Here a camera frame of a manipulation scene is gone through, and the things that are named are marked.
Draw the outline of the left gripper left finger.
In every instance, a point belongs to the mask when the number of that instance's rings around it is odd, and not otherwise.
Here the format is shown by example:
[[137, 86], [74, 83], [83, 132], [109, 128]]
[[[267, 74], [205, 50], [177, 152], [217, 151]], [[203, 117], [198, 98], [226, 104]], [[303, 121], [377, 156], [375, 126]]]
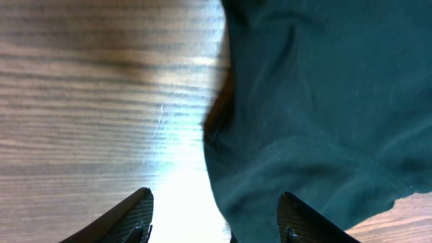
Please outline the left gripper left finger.
[[153, 206], [151, 190], [140, 188], [61, 243], [148, 242], [153, 228]]

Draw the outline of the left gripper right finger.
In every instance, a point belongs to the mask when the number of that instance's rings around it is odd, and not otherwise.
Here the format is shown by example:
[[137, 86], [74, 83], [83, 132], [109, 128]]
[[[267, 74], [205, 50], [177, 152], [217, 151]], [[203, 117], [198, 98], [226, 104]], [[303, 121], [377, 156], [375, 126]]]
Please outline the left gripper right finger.
[[360, 243], [290, 192], [277, 206], [281, 243]]

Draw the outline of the black polo shirt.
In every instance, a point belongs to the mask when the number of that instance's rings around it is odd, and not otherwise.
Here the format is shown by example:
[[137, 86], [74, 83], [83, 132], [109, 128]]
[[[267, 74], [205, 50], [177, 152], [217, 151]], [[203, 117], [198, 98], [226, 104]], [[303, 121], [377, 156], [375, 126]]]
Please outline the black polo shirt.
[[224, 1], [234, 97], [205, 136], [239, 242], [291, 192], [343, 230], [431, 191], [429, 0]]

